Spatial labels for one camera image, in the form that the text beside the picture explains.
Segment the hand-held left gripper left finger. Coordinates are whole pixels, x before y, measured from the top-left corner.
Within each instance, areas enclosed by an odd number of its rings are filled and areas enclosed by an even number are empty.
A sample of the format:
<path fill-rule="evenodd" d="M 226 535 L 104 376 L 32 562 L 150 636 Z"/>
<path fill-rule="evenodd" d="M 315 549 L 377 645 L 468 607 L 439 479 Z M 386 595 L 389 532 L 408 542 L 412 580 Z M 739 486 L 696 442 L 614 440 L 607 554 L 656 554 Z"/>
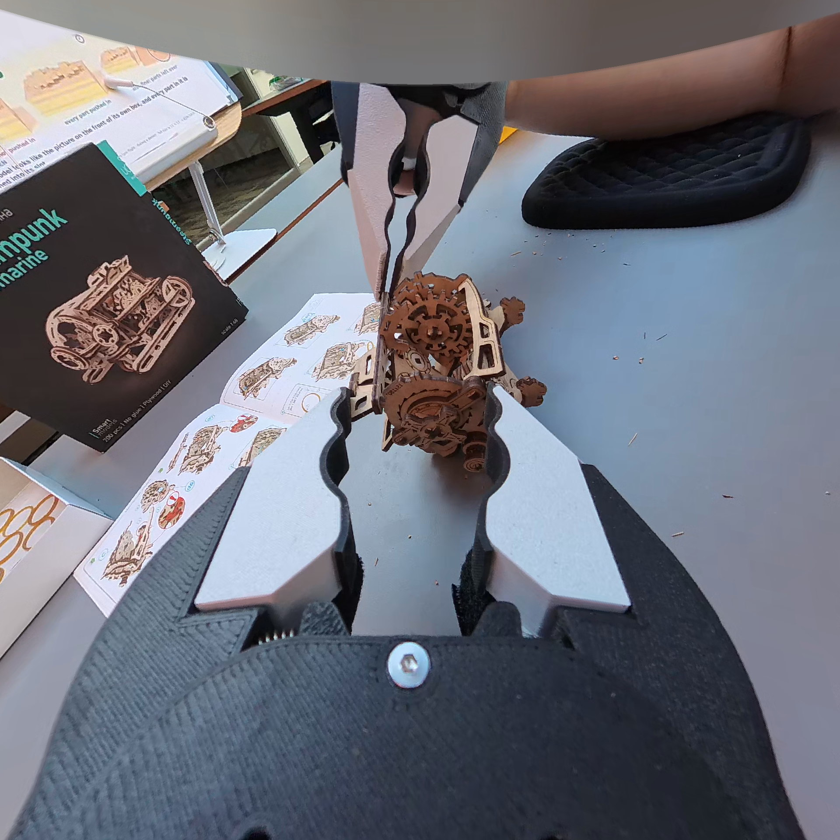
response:
<path fill-rule="evenodd" d="M 350 429 L 342 387 L 254 461 L 198 589 L 198 610 L 267 606 L 289 630 L 307 604 L 333 602 L 351 630 L 363 570 L 339 488 Z"/>

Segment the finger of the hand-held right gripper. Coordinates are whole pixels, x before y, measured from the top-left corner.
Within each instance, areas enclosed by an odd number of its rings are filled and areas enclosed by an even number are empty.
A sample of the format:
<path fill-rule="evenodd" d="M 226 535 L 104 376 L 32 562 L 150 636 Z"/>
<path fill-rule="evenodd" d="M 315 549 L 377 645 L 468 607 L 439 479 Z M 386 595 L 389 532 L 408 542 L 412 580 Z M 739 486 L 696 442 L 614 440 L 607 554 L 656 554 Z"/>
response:
<path fill-rule="evenodd" d="M 340 84 L 342 174 L 350 188 L 364 267 L 380 299 L 390 256 L 393 163 L 403 149 L 406 115 L 392 94 L 369 83 Z"/>
<path fill-rule="evenodd" d="M 416 194 L 406 221 L 406 242 L 395 259 L 389 291 L 426 264 L 462 207 L 468 165 L 468 121 L 459 115 L 435 120 L 436 112 L 405 112 L 404 140 L 392 164 L 395 196 Z"/>

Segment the black model kit box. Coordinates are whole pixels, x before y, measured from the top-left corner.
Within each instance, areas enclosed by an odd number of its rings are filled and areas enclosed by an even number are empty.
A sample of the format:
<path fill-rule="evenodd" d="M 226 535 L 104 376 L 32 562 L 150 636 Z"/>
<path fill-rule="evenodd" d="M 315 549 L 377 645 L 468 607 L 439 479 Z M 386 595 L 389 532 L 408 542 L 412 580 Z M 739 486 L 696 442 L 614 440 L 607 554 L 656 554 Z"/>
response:
<path fill-rule="evenodd" d="M 247 308 L 94 144 L 2 194 L 1 397 L 105 452 Z"/>

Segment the illustrated instruction booklet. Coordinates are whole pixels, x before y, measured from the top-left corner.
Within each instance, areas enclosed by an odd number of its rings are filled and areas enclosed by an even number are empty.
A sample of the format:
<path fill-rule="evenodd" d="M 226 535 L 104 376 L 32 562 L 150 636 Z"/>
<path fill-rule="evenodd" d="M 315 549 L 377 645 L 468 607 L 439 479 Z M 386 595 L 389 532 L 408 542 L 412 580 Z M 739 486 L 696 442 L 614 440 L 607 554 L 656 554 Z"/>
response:
<path fill-rule="evenodd" d="M 74 576 L 108 616 L 148 560 L 236 468 L 247 467 L 375 347 L 370 293 L 324 293 L 231 375 L 219 402 L 179 434 Z"/>

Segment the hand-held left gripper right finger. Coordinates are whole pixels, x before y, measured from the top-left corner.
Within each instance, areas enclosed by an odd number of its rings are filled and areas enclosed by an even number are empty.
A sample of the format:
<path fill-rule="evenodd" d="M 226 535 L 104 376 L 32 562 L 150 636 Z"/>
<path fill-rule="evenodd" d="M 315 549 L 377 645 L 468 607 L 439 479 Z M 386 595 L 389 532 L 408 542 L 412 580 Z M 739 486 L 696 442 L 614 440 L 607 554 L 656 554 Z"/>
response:
<path fill-rule="evenodd" d="M 500 385 L 488 389 L 485 426 L 492 487 L 453 588 L 461 633 L 474 631 L 491 599 L 515 605 L 532 636 L 557 605 L 628 609 L 579 459 Z"/>

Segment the person's right forearm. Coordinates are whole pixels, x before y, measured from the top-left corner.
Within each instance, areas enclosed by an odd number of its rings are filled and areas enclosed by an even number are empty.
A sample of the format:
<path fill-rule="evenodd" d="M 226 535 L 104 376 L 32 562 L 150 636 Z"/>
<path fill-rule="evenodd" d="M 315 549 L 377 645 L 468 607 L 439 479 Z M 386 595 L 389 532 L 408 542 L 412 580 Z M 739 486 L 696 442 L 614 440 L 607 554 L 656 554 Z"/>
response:
<path fill-rule="evenodd" d="M 707 49 L 512 81 L 505 123 L 605 140 L 656 138 L 755 112 L 839 106 L 839 14 Z"/>

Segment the wooden gear model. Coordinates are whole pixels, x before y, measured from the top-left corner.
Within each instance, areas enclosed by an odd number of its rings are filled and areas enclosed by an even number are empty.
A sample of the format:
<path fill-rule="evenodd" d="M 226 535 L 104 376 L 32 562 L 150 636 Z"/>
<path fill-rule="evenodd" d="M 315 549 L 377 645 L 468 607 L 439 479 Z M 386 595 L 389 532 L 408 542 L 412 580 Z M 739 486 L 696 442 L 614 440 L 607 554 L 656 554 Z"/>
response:
<path fill-rule="evenodd" d="M 448 457 L 460 450 L 465 469 L 480 472 L 488 384 L 525 407 L 540 405 L 547 391 L 513 374 L 502 357 L 500 337 L 522 322 L 525 307 L 511 297 L 492 308 L 467 275 L 402 280 L 383 297 L 375 350 L 354 367 L 351 418 L 383 415 L 383 451 L 409 445 Z"/>

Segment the white tablet stand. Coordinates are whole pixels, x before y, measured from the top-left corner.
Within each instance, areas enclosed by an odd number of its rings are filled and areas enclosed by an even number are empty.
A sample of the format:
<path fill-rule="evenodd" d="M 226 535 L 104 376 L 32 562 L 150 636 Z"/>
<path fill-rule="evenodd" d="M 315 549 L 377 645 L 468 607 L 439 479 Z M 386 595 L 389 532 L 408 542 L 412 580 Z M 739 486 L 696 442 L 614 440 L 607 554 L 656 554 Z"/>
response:
<path fill-rule="evenodd" d="M 237 230 L 224 234 L 215 206 L 208 191 L 201 163 L 190 163 L 189 172 L 203 207 L 209 234 L 213 239 L 203 251 L 203 257 L 208 265 L 219 275 L 222 281 L 230 283 L 240 270 L 263 254 L 276 239 L 274 228 Z"/>

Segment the white box with gold rings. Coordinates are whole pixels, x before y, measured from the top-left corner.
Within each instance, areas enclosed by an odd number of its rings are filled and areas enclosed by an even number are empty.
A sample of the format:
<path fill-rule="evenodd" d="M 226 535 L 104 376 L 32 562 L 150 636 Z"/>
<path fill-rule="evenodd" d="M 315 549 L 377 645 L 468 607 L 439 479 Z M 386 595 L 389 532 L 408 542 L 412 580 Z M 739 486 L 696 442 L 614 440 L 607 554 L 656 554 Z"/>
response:
<path fill-rule="evenodd" d="M 110 524 L 53 479 L 1 459 L 2 655 Z"/>

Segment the black quilted pad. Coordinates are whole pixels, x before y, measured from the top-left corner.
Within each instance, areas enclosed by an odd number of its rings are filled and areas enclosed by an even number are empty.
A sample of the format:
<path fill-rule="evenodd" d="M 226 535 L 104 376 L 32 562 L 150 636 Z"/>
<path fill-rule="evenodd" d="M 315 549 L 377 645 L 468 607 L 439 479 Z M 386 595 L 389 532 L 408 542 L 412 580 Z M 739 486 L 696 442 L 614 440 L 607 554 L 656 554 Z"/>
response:
<path fill-rule="evenodd" d="M 578 143 L 521 202 L 551 229 L 686 228 L 753 217 L 785 201 L 811 152 L 802 119 L 758 112 L 663 138 Z"/>

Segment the instruction sheet on stand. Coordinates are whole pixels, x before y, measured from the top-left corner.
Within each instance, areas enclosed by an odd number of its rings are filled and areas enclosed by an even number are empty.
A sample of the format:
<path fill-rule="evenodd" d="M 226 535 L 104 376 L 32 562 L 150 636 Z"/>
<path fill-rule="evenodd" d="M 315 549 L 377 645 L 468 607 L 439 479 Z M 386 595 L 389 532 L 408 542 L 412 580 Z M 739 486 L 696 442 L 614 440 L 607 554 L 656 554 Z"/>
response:
<path fill-rule="evenodd" d="M 203 60 L 1 12 L 1 189 L 107 141 L 147 183 L 215 141 L 238 95 Z"/>

